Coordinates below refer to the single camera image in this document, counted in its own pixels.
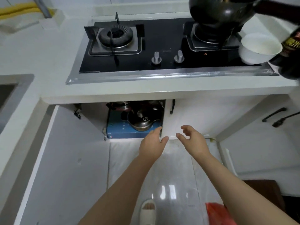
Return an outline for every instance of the stove knob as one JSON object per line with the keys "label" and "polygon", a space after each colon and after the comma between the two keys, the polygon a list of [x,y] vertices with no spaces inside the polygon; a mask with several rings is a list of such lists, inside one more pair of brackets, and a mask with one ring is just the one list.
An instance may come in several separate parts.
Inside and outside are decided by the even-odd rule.
{"label": "stove knob", "polygon": [[175,60],[175,62],[177,62],[179,64],[182,63],[185,60],[181,50],[178,50],[178,55],[176,55],[174,57],[174,60]]}
{"label": "stove knob", "polygon": [[161,57],[159,56],[159,52],[154,53],[154,57],[151,59],[154,65],[159,65],[161,63]]}

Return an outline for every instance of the yellow hose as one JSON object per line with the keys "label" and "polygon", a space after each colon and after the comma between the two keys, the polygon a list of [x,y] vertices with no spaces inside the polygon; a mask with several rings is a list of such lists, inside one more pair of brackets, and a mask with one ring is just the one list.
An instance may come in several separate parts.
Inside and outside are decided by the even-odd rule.
{"label": "yellow hose", "polygon": [[[50,14],[53,16],[54,11],[51,9],[49,9],[49,11]],[[41,13],[40,9],[34,2],[16,4],[14,6],[0,8],[0,20],[11,18],[21,14],[35,13],[35,12]]]}

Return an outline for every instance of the wok handle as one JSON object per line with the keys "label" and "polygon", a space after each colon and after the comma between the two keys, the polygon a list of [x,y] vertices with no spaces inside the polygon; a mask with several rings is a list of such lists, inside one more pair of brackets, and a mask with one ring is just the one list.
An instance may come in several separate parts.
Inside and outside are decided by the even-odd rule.
{"label": "wok handle", "polygon": [[257,13],[274,16],[300,25],[300,6],[271,0],[261,0],[253,8]]}

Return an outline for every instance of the marble floor tile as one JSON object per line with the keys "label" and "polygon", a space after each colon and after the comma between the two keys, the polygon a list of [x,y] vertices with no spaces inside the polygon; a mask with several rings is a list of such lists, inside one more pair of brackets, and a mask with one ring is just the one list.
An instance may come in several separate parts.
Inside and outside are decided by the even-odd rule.
{"label": "marble floor tile", "polygon": [[[219,161],[221,161],[221,156],[219,150],[217,148],[217,143],[215,141],[210,142],[209,139],[206,140],[210,153],[216,157]],[[221,197],[219,196],[218,192],[216,191],[215,187],[212,185],[211,181],[205,174],[204,170],[201,166],[192,158],[192,163],[194,167],[194,173],[197,183],[197,189],[199,194],[200,200],[200,211],[202,215],[202,219],[204,220],[205,225],[208,225],[208,215],[206,212],[205,203],[208,202],[216,202],[219,204],[223,204]]]}
{"label": "marble floor tile", "polygon": [[[137,156],[140,141],[112,143],[108,185],[111,186]],[[178,140],[170,140],[145,178],[131,224],[139,222],[142,203],[153,198],[157,225],[203,224],[192,159]]]}

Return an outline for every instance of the gas stove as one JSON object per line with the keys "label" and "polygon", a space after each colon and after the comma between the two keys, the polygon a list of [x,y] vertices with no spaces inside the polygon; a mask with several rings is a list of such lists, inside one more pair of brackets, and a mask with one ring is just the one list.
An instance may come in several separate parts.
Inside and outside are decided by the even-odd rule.
{"label": "gas stove", "polygon": [[248,66],[240,37],[220,47],[197,38],[192,18],[97,22],[85,27],[66,84],[224,75],[277,75],[267,63]]}

